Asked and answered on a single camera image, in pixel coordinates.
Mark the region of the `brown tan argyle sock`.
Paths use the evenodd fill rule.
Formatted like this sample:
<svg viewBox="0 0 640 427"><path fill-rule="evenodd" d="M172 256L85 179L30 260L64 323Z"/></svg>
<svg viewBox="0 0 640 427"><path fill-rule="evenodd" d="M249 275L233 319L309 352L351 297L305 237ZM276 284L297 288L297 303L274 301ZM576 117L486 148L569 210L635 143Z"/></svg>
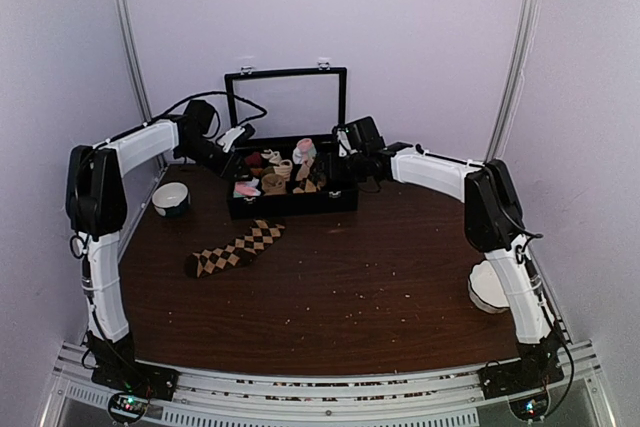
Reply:
<svg viewBox="0 0 640 427"><path fill-rule="evenodd" d="M242 235L225 245L189 254L185 259L184 272L189 278L201 279L247 267L280 240L285 230L283 221L254 219Z"/></svg>
<svg viewBox="0 0 640 427"><path fill-rule="evenodd" d="M324 172L298 172L295 178L294 194L317 193L323 190L327 184L327 176Z"/></svg>

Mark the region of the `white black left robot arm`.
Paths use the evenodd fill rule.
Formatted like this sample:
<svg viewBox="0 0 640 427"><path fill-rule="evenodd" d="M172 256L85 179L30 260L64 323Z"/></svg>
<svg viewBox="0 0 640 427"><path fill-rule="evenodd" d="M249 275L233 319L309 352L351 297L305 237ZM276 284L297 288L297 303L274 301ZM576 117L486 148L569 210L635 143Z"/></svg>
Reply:
<svg viewBox="0 0 640 427"><path fill-rule="evenodd" d="M128 213L123 179L169 151L225 180L246 179L249 168L237 148L255 133L251 124L242 122L210 139L213 107L199 99L181 104L185 110L179 115L167 111L98 144L76 146L69 158L65 209L73 231L70 248L82 263L88 350L96 363L91 379L141 398L171 399L179 374L135 358L118 260Z"/></svg>

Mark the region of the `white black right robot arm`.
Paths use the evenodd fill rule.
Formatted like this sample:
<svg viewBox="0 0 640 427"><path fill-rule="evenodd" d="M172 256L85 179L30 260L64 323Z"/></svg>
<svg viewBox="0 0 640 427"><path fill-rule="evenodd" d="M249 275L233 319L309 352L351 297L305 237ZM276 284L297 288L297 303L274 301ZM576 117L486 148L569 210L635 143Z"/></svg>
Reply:
<svg viewBox="0 0 640 427"><path fill-rule="evenodd" d="M566 341L549 307L529 245L536 239L508 167L500 159L463 161L419 144L388 144L372 117L334 127L339 154L359 179L412 184L443 193L464 205L467 242L482 253L497 276L513 317L516 361L491 361L479 372L487 397L543 388L564 377L558 355Z"/></svg>

